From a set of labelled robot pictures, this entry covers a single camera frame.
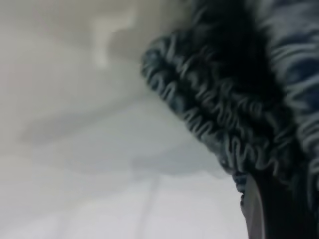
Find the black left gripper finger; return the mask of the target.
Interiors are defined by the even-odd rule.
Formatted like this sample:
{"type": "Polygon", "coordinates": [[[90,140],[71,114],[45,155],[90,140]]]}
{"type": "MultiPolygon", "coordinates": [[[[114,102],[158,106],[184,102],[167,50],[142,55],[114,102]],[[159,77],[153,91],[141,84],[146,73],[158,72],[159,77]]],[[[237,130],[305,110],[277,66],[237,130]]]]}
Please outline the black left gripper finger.
{"type": "Polygon", "coordinates": [[[317,239],[316,222],[274,180],[248,175],[242,212],[250,239],[317,239]]]}

